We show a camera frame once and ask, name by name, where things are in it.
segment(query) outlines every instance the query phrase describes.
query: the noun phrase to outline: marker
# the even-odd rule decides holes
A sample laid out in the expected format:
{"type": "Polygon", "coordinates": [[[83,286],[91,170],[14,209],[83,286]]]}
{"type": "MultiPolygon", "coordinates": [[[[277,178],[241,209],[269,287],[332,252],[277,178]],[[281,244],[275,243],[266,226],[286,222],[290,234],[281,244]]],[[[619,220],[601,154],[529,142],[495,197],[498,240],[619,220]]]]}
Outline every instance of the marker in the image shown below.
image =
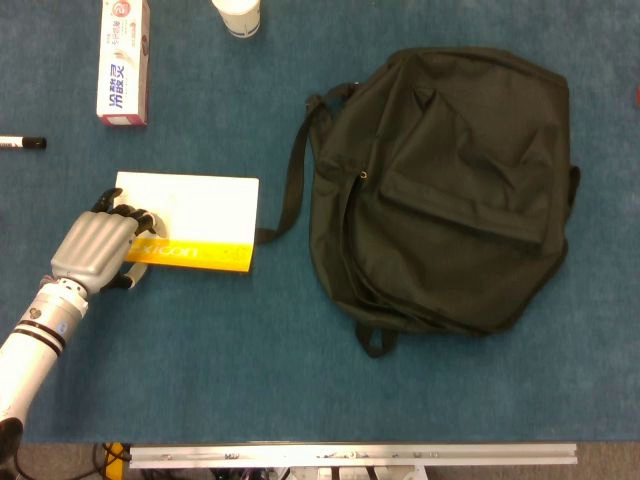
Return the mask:
{"type": "Polygon", "coordinates": [[[0,148],[47,148],[44,137],[3,137],[0,136],[0,148]]]}

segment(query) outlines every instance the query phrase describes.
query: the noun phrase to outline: black backpack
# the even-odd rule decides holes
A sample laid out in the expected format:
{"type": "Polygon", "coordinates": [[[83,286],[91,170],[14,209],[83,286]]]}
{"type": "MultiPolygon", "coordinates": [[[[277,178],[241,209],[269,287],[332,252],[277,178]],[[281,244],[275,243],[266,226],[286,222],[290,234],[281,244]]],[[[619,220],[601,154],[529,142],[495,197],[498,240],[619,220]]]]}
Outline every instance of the black backpack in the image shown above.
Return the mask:
{"type": "Polygon", "coordinates": [[[311,97],[280,223],[258,243],[295,223],[309,134],[311,256],[372,357],[398,332],[509,328],[567,254],[579,170],[560,75],[500,50],[411,49],[311,97]]]}

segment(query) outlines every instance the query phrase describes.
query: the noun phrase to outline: robotic hand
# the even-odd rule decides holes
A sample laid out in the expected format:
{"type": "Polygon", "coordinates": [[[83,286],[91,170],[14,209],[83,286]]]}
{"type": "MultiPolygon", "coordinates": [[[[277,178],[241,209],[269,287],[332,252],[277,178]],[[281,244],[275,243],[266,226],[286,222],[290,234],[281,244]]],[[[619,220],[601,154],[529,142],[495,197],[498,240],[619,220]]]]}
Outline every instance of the robotic hand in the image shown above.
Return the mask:
{"type": "Polygon", "coordinates": [[[134,264],[120,273],[136,235],[154,232],[156,219],[128,205],[111,208],[122,190],[107,190],[75,221],[51,259],[52,277],[0,349],[0,463],[20,444],[29,405],[87,312],[91,295],[132,288],[146,271],[134,264]]]}

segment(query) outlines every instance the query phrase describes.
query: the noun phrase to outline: metal bar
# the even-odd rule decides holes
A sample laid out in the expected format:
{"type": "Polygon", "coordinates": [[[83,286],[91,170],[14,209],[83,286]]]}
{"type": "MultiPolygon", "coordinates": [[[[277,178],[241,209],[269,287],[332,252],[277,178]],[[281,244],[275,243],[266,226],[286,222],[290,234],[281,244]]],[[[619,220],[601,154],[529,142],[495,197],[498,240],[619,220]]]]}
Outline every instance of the metal bar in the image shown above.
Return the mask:
{"type": "Polygon", "coordinates": [[[138,446],[131,468],[575,464],[576,444],[240,444],[138,446]]]}

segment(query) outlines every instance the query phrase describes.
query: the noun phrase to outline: robot finger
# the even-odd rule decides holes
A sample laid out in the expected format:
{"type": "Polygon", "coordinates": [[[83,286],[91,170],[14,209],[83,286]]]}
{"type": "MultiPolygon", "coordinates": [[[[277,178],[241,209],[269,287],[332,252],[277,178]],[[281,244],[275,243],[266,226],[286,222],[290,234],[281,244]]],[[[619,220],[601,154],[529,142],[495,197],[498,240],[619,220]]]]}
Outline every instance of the robot finger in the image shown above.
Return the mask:
{"type": "Polygon", "coordinates": [[[124,203],[121,205],[118,205],[117,207],[115,207],[113,210],[111,210],[109,213],[111,215],[121,215],[123,217],[128,217],[131,215],[131,213],[133,213],[135,211],[135,208],[130,207],[129,205],[125,205],[124,203]]]}
{"type": "Polygon", "coordinates": [[[94,213],[106,212],[107,210],[109,210],[109,208],[113,204],[113,199],[116,198],[121,193],[122,193],[121,188],[110,188],[109,190],[106,190],[102,195],[100,195],[100,198],[93,205],[93,207],[91,208],[91,211],[94,213]]]}
{"type": "Polygon", "coordinates": [[[143,275],[147,272],[146,263],[134,263],[127,273],[116,273],[116,275],[100,291],[119,288],[128,290],[135,287],[143,275]]]}
{"type": "Polygon", "coordinates": [[[127,277],[124,273],[118,272],[109,283],[100,289],[100,291],[104,292],[105,290],[111,290],[113,288],[128,290],[132,285],[133,280],[131,278],[127,277]]]}
{"type": "Polygon", "coordinates": [[[147,230],[151,233],[156,233],[154,230],[154,227],[156,226],[156,219],[153,214],[146,210],[139,209],[130,213],[129,216],[138,222],[136,235],[140,235],[142,232],[146,232],[147,230]]]}

